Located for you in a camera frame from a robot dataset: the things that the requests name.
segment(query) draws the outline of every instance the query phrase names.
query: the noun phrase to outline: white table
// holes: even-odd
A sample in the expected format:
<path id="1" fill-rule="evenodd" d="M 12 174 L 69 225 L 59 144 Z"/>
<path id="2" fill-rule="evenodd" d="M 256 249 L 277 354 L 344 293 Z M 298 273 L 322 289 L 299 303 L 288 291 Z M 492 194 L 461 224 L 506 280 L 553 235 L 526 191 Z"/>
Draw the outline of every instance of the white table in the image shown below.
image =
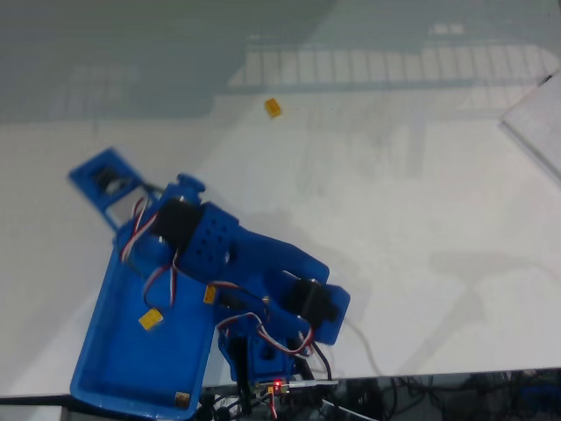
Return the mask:
<path id="1" fill-rule="evenodd" d="M 558 66 L 554 0 L 13 3 L 0 396 L 68 393 L 111 230 L 66 176 L 108 146 L 330 266 L 336 377 L 561 365 L 561 191 L 498 126 Z"/>

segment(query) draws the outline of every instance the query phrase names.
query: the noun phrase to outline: black wire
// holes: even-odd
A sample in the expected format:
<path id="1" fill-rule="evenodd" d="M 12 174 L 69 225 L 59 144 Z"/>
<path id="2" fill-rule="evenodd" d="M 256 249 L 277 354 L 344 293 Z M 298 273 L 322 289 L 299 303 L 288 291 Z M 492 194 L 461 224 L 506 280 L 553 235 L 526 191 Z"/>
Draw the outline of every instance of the black wire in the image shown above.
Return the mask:
<path id="1" fill-rule="evenodd" d="M 267 393 L 266 395 L 264 395 L 263 397 L 261 397 L 257 402 L 252 403 L 252 408 L 257 408 L 258 406 L 261 405 L 261 403 L 265 402 L 269 397 L 270 397 L 270 393 Z M 234 415 L 232 418 L 230 418 L 230 420 L 232 419 L 238 419 L 240 418 L 242 415 L 244 414 L 236 414 Z"/>
<path id="2" fill-rule="evenodd" d="M 395 410 L 397 410 L 397 384 L 395 383 L 394 378 L 389 379 L 392 383 L 392 390 L 394 391 L 394 404 L 392 405 L 392 409 L 386 415 L 386 421 L 390 421 L 395 415 Z"/>
<path id="3" fill-rule="evenodd" d="M 415 408 L 419 403 L 421 403 L 422 401 L 424 401 L 424 398 L 426 397 L 426 394 L 421 395 L 421 397 L 419 397 L 419 399 L 417 399 L 416 401 L 410 403 L 407 406 L 404 406 L 403 408 L 401 408 L 400 410 L 397 410 L 395 412 L 395 416 L 396 415 L 401 415 L 404 412 L 407 412 L 408 410 L 411 410 L 413 408 Z"/>
<path id="4" fill-rule="evenodd" d="M 157 186 L 156 184 L 152 184 L 150 182 L 142 182 L 141 186 L 145 188 L 148 193 L 156 192 L 162 194 L 166 189 L 163 187 Z"/>
<path id="5" fill-rule="evenodd" d="M 214 404 L 216 405 L 217 403 L 219 403 L 223 399 L 225 399 L 227 397 L 234 397 L 234 396 L 237 396 L 237 395 L 221 395 L 214 400 Z"/>
<path id="6" fill-rule="evenodd" d="M 314 349 L 317 352 L 317 355 L 319 355 L 319 358 L 321 358 L 323 364 L 325 365 L 325 371 L 327 371 L 327 380 L 333 380 L 333 378 L 331 377 L 331 366 L 330 363 L 327 361 L 327 358 L 325 358 L 325 355 L 323 355 L 322 350 L 319 349 L 319 346 L 315 341 L 312 341 L 312 346 L 314 347 Z"/>

